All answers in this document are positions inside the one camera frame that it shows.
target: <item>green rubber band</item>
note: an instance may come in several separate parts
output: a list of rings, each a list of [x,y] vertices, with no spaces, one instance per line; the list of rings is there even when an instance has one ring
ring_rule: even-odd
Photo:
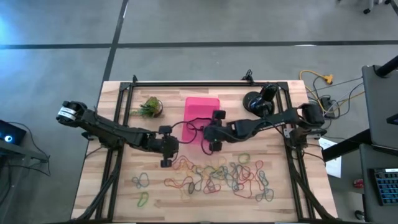
[[[148,202],[148,199],[149,199],[148,192],[141,193],[141,196],[140,196],[139,201],[137,203],[137,207],[139,207],[139,208],[143,207]]]
[[[242,161],[241,158],[242,158],[243,156],[246,156],[246,159]],[[250,154],[249,154],[249,153],[244,152],[244,153],[240,153],[240,154],[238,155],[238,162],[239,162],[240,164],[247,164],[247,163],[249,163],[249,161],[250,161]]]

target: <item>black floor stripe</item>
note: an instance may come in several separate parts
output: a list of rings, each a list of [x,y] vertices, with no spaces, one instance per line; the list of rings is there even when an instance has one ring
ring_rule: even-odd
[[[8,49],[107,49],[112,44],[0,44],[0,50]]]
[[[395,45],[398,40],[348,40],[348,41],[277,41],[277,42],[174,42],[126,43],[124,49],[179,48],[179,47],[285,47],[285,46],[342,46],[342,45]]]
[[[114,31],[114,35],[113,35],[111,50],[109,51],[108,60],[106,61],[105,71],[104,71],[104,75],[102,78],[103,82],[108,81],[109,77],[111,76],[113,60],[114,60],[114,56],[116,55],[116,49],[118,48],[118,42],[119,42],[119,38],[120,38],[120,33],[122,31],[124,15],[126,13],[128,3],[129,3],[129,0],[123,0],[122,8],[120,9],[120,13],[119,13],[118,24],[116,26],[116,30]]]
[[[396,14],[397,14],[397,16],[398,16],[398,6],[397,6],[397,3],[396,3],[394,0],[392,0],[390,4],[391,4],[391,7],[393,8],[393,10],[396,12]]]

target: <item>gray concrete floor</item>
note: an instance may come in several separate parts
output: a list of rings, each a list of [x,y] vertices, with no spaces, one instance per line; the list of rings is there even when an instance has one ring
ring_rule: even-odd
[[[376,6],[364,15],[365,2],[130,0],[119,42],[397,40],[392,7]],[[0,45],[110,44],[121,4],[1,1]],[[310,69],[332,73],[338,83],[360,77],[363,65],[383,64],[397,52],[397,45],[118,49],[109,79],[131,80],[135,74],[140,80],[237,80],[250,68],[258,80],[288,80]],[[51,177],[32,171],[24,175],[5,223],[70,218],[87,141],[81,130],[59,125],[55,116],[63,100],[96,104],[108,55],[109,49],[0,50],[0,119],[28,125],[37,144],[51,155],[52,171]],[[308,85],[313,79],[305,76]],[[338,99],[358,83],[320,94]],[[318,86],[325,84],[319,81]],[[366,102],[360,96],[351,102],[349,114],[333,122],[328,135],[347,138],[367,127]],[[24,144],[32,147],[28,139]],[[343,173],[357,168],[354,159],[343,158]],[[339,181],[330,178],[339,217],[354,220],[352,211],[361,209],[361,197],[347,196],[350,184],[339,188]],[[349,203],[343,198],[350,198]]]

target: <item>potted plant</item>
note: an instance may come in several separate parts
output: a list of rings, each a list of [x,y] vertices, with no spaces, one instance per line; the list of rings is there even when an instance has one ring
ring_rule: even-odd
[[[145,118],[157,118],[163,111],[163,104],[156,97],[151,96],[143,105],[139,105],[137,111],[133,111],[132,114],[139,114]]]

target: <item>white paper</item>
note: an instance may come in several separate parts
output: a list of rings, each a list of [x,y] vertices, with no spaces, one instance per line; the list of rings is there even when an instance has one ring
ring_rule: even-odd
[[[319,139],[319,145],[323,149],[327,149],[330,146],[334,146],[335,144],[337,143],[324,138]],[[339,158],[326,162],[326,172],[333,177],[341,178],[341,156]]]

